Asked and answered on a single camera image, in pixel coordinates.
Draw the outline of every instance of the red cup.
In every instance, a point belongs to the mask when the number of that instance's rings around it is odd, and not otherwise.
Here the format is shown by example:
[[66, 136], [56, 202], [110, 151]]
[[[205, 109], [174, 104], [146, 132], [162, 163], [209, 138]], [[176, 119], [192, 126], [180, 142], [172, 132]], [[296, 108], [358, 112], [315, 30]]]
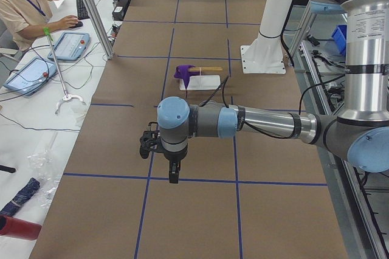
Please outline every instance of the red cup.
[[42, 226], [11, 216], [0, 215], [0, 236], [36, 240]]

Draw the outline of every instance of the printed label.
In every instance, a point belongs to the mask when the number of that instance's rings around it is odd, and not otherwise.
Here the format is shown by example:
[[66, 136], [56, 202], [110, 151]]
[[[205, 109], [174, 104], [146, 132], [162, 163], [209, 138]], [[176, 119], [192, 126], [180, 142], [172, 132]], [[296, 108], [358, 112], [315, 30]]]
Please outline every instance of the printed label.
[[347, 43], [388, 38], [388, 9], [359, 13], [348, 17]]

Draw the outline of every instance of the blue tablet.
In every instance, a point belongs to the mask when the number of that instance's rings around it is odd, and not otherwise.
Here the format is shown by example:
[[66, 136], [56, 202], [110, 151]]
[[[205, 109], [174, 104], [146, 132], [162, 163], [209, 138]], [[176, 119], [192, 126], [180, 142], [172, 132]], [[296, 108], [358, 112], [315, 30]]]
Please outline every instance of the blue tablet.
[[55, 63], [35, 57], [9, 78], [3, 87], [30, 96], [41, 89], [55, 73], [57, 73]]
[[[54, 51], [57, 60], [75, 61], [87, 48], [91, 37], [88, 33], [63, 32], [60, 39], [54, 44]], [[54, 60], [52, 53], [47, 56]]]

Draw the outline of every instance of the hand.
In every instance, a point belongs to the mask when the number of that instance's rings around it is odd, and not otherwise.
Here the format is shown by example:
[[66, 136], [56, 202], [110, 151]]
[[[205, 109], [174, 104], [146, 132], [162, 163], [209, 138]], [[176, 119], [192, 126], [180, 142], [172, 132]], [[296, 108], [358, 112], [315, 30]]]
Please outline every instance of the hand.
[[59, 21], [57, 21], [57, 23], [58, 23], [59, 30], [66, 30], [76, 25], [78, 23], [78, 18], [77, 16], [69, 15], [60, 19]]

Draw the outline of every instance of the beige shirt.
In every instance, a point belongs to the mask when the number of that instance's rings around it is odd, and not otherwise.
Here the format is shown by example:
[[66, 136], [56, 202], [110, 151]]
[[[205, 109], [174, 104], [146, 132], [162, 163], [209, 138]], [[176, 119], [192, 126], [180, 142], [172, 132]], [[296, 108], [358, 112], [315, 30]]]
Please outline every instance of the beige shirt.
[[13, 36], [14, 42], [20, 50], [28, 49], [33, 40], [21, 37], [17, 32], [27, 26], [42, 25], [53, 16], [47, 0], [31, 0], [46, 14], [44, 17], [27, 0], [0, 0], [0, 18]]

